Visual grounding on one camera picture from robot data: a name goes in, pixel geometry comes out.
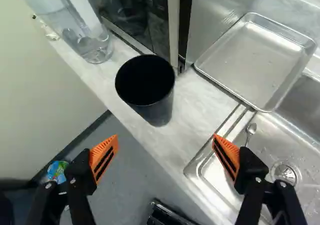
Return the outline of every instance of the stainless steel tray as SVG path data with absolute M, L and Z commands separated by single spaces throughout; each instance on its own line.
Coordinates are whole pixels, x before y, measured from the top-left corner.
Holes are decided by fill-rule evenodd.
M 281 103 L 316 48 L 311 38 L 250 12 L 194 67 L 256 110 L 269 113 Z

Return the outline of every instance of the black cup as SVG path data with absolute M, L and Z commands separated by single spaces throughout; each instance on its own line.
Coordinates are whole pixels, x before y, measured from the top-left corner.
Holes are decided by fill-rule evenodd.
M 115 77 L 119 97 L 151 125 L 167 124 L 172 116 L 175 72 L 157 55 L 136 56 Z

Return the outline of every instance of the metal spoon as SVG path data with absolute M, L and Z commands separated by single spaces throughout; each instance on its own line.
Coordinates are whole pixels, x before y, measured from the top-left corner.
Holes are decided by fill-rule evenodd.
M 254 123 L 250 123 L 246 127 L 245 131 L 246 131 L 247 136 L 246 136 L 246 141 L 245 141 L 245 145 L 244 146 L 246 147 L 246 146 L 248 146 L 248 143 L 249 143 L 249 140 L 250 140 L 251 136 L 253 134 L 255 134 L 256 131 L 257 131 L 257 124 L 255 122 Z

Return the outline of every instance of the sink drain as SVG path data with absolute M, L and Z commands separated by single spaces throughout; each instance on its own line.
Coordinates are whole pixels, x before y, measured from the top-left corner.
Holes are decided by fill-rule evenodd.
M 292 186 L 296 186 L 298 183 L 297 168 L 291 164 L 286 164 L 283 161 L 275 163 L 271 168 L 271 178 L 273 181 L 282 180 Z

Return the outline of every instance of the white marble countertop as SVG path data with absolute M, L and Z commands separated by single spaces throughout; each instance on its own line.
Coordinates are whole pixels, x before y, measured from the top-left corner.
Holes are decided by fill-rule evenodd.
M 53 41 L 51 44 L 204 213 L 217 225 L 230 224 L 195 190 L 194 184 L 183 175 L 183 169 L 238 102 L 201 78 L 191 68 L 176 80 L 170 122 L 162 127 L 151 126 L 120 99 L 115 89 L 118 69 L 139 53 L 119 38 L 112 38 L 114 52 L 102 64 L 87 63 L 63 40 Z

